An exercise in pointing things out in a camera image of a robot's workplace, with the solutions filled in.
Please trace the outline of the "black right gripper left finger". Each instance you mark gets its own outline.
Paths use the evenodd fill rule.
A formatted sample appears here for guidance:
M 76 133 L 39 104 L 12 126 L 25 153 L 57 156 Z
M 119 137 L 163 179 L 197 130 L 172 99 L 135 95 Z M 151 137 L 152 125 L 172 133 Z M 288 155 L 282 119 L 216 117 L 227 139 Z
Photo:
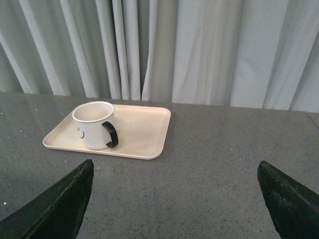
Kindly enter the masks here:
M 85 160 L 0 223 L 2 239 L 74 239 L 81 228 L 94 177 Z

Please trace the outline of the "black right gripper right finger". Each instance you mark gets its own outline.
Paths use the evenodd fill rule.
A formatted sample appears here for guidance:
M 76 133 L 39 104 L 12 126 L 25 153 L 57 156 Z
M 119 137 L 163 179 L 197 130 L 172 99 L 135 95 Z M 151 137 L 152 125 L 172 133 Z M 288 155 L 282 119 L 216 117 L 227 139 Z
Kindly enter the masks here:
M 261 192 L 282 239 L 319 237 L 319 195 L 266 161 L 257 169 Z

